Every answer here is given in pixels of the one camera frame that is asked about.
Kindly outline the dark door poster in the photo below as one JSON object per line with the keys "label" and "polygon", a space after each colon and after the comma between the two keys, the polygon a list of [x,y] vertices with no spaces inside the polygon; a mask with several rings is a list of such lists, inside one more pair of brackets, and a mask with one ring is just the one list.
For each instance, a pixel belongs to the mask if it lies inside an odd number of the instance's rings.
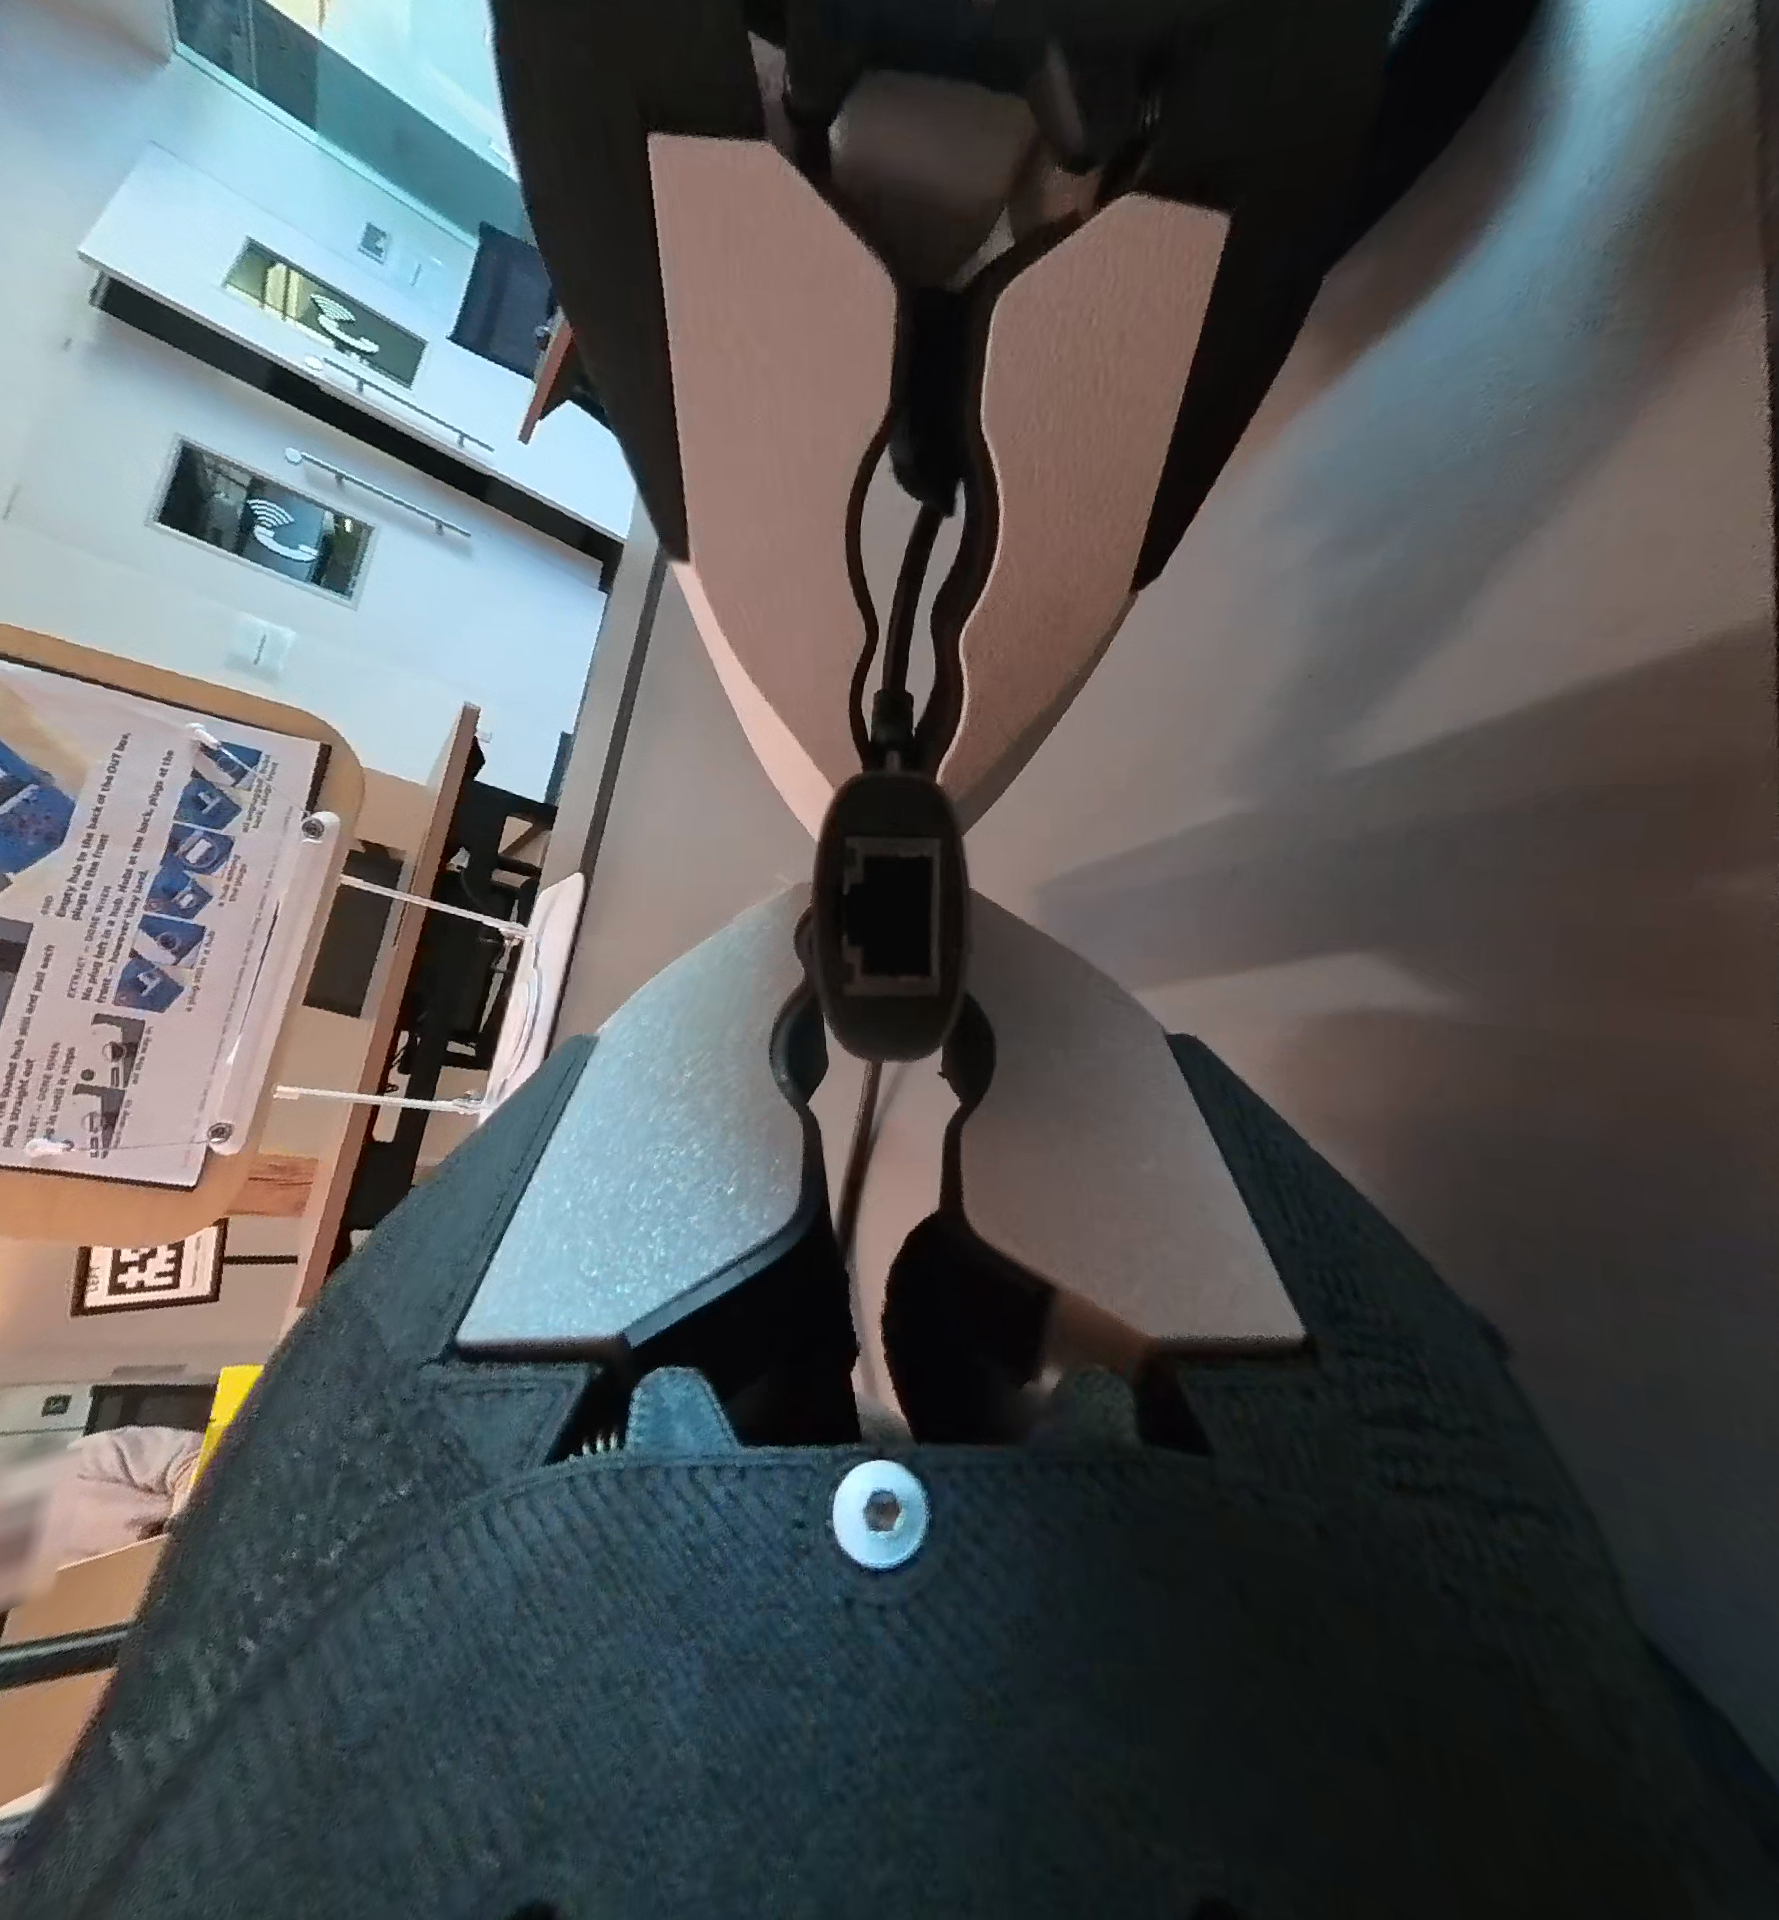
{"label": "dark door poster", "polygon": [[247,237],[230,262],[223,288],[265,315],[308,335],[352,367],[396,388],[414,388],[427,341],[375,307],[326,282],[268,245]]}

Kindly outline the long wooden desk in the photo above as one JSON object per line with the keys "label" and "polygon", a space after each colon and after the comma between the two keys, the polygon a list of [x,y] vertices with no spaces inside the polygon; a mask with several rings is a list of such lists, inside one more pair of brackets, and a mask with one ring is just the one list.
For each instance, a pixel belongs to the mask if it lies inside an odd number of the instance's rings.
{"label": "long wooden desk", "polygon": [[[393,912],[387,938],[378,952],[370,993],[367,995],[368,1036],[355,1078],[355,1093],[363,1096],[383,1093],[390,1078],[397,1019],[403,1010],[415,949],[429,918],[427,901],[434,896],[455,809],[470,780],[470,757],[476,746],[477,721],[479,707],[464,702],[436,763],[436,773],[427,782],[427,799],[419,816],[421,835],[406,861],[403,875],[396,882],[396,899],[387,899]],[[333,1150],[319,1167],[304,1215],[304,1248],[284,1318],[286,1333],[316,1303],[326,1278],[342,1258],[339,1248],[345,1242],[349,1197],[373,1134],[373,1107],[355,1104],[342,1096],[331,1098],[327,1104],[337,1111],[341,1134]]]}

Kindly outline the wooden office desk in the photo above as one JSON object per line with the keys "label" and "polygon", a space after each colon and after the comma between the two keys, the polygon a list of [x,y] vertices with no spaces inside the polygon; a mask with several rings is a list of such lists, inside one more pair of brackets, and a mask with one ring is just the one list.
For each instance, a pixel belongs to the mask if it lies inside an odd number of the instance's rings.
{"label": "wooden office desk", "polygon": [[519,428],[519,442],[528,444],[541,423],[567,405],[606,428],[606,411],[588,381],[579,348],[561,310],[538,330],[536,344],[536,376]]}

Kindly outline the instruction sheet on stand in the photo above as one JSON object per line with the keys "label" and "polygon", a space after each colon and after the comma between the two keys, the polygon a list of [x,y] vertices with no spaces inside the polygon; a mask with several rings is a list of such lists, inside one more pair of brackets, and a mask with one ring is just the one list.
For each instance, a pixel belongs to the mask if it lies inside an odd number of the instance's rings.
{"label": "instruction sheet on stand", "polygon": [[[347,877],[363,770],[326,721],[0,625],[0,1236],[177,1239],[259,1198],[267,1111],[326,1101],[487,1116],[538,1067],[581,879],[528,922]],[[279,1085],[331,901],[403,909],[512,956],[479,1098]]]}

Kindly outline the black office chair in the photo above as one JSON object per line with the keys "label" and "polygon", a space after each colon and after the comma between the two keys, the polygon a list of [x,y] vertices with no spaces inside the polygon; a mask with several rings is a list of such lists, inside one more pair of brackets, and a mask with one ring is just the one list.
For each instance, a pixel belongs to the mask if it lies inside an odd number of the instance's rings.
{"label": "black office chair", "polygon": [[479,223],[470,279],[449,344],[532,379],[549,344],[558,302],[535,244]]}

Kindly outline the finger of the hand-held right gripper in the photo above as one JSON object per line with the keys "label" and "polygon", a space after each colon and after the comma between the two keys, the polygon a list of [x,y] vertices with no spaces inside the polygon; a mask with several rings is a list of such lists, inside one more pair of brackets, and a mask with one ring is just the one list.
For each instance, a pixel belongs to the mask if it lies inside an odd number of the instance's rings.
{"label": "finger of the hand-held right gripper", "polygon": [[767,779],[818,830],[859,767],[852,524],[885,431],[897,291],[769,141],[660,132],[648,159],[684,482],[673,569]]}
{"label": "finger of the hand-held right gripper", "polygon": [[1230,226],[1127,195],[999,288],[963,540],[938,596],[959,678],[943,789],[1007,789],[1133,607]]}

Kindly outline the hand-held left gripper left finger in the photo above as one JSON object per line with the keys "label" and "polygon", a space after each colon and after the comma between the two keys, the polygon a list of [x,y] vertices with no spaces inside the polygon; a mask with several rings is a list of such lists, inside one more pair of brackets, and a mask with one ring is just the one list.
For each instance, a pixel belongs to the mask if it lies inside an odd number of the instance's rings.
{"label": "hand-held left gripper left finger", "polygon": [[746,907],[592,1035],[536,1170],[455,1335],[479,1356],[645,1349],[828,1220],[808,1098],[826,1071],[786,1023],[811,1009],[809,890]]}

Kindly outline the black pole stand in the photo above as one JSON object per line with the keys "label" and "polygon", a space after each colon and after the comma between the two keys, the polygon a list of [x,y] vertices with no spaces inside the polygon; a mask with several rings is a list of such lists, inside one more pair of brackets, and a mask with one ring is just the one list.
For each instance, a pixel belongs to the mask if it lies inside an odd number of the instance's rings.
{"label": "black pole stand", "polygon": [[108,1673],[126,1637],[130,1626],[120,1622],[0,1646],[0,1693]]}

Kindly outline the printed tag card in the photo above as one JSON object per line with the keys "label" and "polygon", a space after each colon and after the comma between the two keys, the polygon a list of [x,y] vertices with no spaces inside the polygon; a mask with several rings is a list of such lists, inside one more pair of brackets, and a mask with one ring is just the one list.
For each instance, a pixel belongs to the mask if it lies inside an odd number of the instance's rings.
{"label": "printed tag card", "polygon": [[223,1288],[228,1242],[230,1221],[220,1220],[164,1244],[84,1246],[76,1261],[70,1318],[214,1306]]}

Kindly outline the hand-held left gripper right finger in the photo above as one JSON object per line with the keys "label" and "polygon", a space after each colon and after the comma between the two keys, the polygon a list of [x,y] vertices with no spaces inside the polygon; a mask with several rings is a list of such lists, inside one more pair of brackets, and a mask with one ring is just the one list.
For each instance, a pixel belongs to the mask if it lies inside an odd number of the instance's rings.
{"label": "hand-held left gripper right finger", "polygon": [[1176,1356],[1305,1340],[1235,1175],[1142,1001],[1007,907],[970,904],[944,1051],[949,1197],[971,1239],[1085,1330]]}

